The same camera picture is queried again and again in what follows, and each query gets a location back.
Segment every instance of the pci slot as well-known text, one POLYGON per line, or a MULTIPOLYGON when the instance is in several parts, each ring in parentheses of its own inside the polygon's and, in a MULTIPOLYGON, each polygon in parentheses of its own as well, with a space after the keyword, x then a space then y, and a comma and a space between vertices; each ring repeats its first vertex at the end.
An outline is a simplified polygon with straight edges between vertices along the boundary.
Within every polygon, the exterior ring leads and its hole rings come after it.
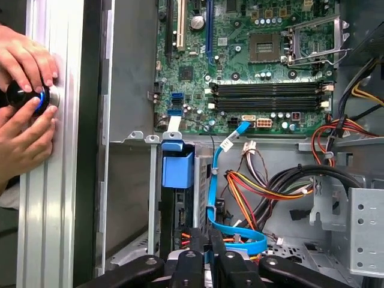
POLYGON ((172 35, 173 35, 173 0, 167 0, 167 20, 166 20, 166 43, 165 57, 167 65, 170 66, 172 60, 172 35))
POLYGON ((214 0, 207 0, 206 5, 206 34, 205 46, 209 64, 213 65, 213 37, 214 37, 214 0))
POLYGON ((315 111, 321 108, 321 97, 230 97, 216 98, 218 111, 239 112, 239 111, 315 111))
POLYGON ((178 34, 176 46, 179 51, 185 51, 187 38, 187 0, 178 0, 178 34))

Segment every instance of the finger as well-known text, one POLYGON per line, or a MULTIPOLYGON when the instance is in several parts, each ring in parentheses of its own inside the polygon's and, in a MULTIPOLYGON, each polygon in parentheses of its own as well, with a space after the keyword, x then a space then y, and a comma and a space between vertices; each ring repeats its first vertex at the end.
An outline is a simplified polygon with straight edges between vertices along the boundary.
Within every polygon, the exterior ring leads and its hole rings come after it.
POLYGON ((8 138, 16 137, 25 124, 28 123, 39 103, 40 99, 38 97, 29 100, 6 124, 4 124, 3 127, 0 128, 0 134, 8 138))
POLYGON ((16 113, 16 109, 12 106, 7 106, 0 109, 0 127, 7 123, 16 113))
POLYGON ((37 66, 40 70, 40 74, 44 80, 44 84, 48 87, 53 85, 53 72, 50 69, 48 57, 51 57, 46 50, 39 49, 35 46, 28 46, 25 49, 35 59, 37 66))
POLYGON ((53 144, 51 142, 46 150, 44 150, 40 154, 36 155, 32 159, 34 168, 37 167, 38 165, 40 165, 45 160, 47 160, 49 158, 49 156, 52 154, 52 150, 53 150, 53 144))
POLYGON ((34 57, 21 45, 14 44, 7 47, 8 51, 23 66, 24 71, 30 80, 32 87, 37 93, 43 90, 39 67, 34 57))
POLYGON ((12 77, 4 68, 0 66, 0 90, 2 92, 6 92, 11 81, 12 77))
POLYGON ((34 46, 37 47, 38 50, 43 51, 43 55, 42 56, 44 56, 47 59, 47 61, 48 61, 50 70, 52 72, 52 77, 53 78, 57 78, 58 74, 59 74, 58 73, 59 70, 58 70, 58 66, 56 64, 56 61, 55 61, 54 57, 47 51, 47 49, 43 45, 41 45, 41 44, 39 44, 37 42, 34 42, 34 46))
POLYGON ((57 107, 50 106, 39 118, 37 118, 32 126, 14 139, 22 150, 27 149, 50 128, 51 120, 56 111, 57 107))
POLYGON ((55 120, 52 119, 48 130, 25 150, 25 155, 28 158, 33 159, 44 151, 50 149, 54 133, 55 120))
POLYGON ((31 84, 22 67, 7 49, 0 51, 0 65, 8 71, 25 92, 32 92, 31 84))

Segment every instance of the green circuit board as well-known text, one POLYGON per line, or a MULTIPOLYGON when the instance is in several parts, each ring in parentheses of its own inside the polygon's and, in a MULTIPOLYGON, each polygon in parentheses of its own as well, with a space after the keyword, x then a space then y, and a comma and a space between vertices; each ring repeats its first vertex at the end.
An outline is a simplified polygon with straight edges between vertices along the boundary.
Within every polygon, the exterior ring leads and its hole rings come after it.
MULTIPOLYGON (((159 0, 159 13, 166 14, 167 1, 159 0)), ((174 110, 172 103, 173 93, 182 93, 182 103, 177 109, 183 110, 180 132, 191 134, 206 133, 205 127, 210 124, 211 132, 221 135, 233 131, 229 119, 242 119, 244 115, 255 116, 256 119, 272 119, 271 113, 279 113, 278 110, 231 110, 228 112, 213 109, 209 103, 214 97, 210 85, 250 85, 266 83, 308 83, 308 82, 333 82, 334 69, 330 64, 316 66, 304 65, 298 68, 288 67, 280 62, 280 56, 284 56, 286 43, 284 33, 287 27, 316 19, 314 4, 323 0, 305 0, 310 6, 304 6, 304 0, 214 0, 213 17, 213 46, 212 59, 206 53, 207 25, 200 31, 186 29, 185 51, 172 49, 170 62, 166 56, 167 29, 165 22, 159 21, 157 35, 157 62, 156 82, 161 86, 159 98, 154 102, 155 130, 164 131, 167 128, 170 110, 174 110), (273 61, 268 59, 256 59, 256 52, 271 52, 270 43, 265 46, 254 46, 253 37, 267 35, 273 45, 279 46, 279 55, 273 61), (289 77, 292 71, 295 78, 289 77)), ((200 13, 206 20, 207 7, 202 5, 200 13)), ((178 0, 173 1, 172 32, 178 28, 178 0)), ((188 3, 188 19, 190 25, 196 12, 193 10, 193 1, 188 3)), ((328 1, 327 7, 321 6, 321 15, 326 17, 334 14, 334 0, 328 1)), ((313 52, 321 52, 332 49, 334 46, 333 23, 319 25, 318 27, 303 30, 300 34, 301 56, 313 52)), ((312 135, 316 128, 323 125, 325 116, 330 113, 332 107, 332 92, 326 93, 330 100, 328 108, 319 108, 311 111, 284 111, 283 118, 273 118, 272 127, 249 128, 250 135, 312 135), (294 124, 295 129, 290 130, 284 124, 294 124)))

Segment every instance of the blue drive bracket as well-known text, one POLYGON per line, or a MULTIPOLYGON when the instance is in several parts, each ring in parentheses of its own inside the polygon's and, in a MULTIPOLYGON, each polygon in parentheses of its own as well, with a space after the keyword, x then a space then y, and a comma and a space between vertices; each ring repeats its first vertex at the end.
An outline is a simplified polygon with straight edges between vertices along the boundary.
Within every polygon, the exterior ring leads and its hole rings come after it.
MULTIPOLYGON (((182 152, 183 141, 166 141, 161 144, 163 151, 182 152)), ((194 182, 194 153, 187 156, 163 157, 163 187, 187 189, 194 182)))

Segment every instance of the blue sata port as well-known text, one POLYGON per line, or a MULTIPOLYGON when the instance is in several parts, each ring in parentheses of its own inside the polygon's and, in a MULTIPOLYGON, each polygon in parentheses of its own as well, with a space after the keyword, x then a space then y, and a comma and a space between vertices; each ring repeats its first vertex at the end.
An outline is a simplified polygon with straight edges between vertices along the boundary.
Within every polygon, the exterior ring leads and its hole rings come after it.
POLYGON ((182 92, 171 93, 170 97, 172 99, 184 99, 184 93, 182 92))
POLYGON ((182 116, 182 110, 168 110, 168 116, 182 116))

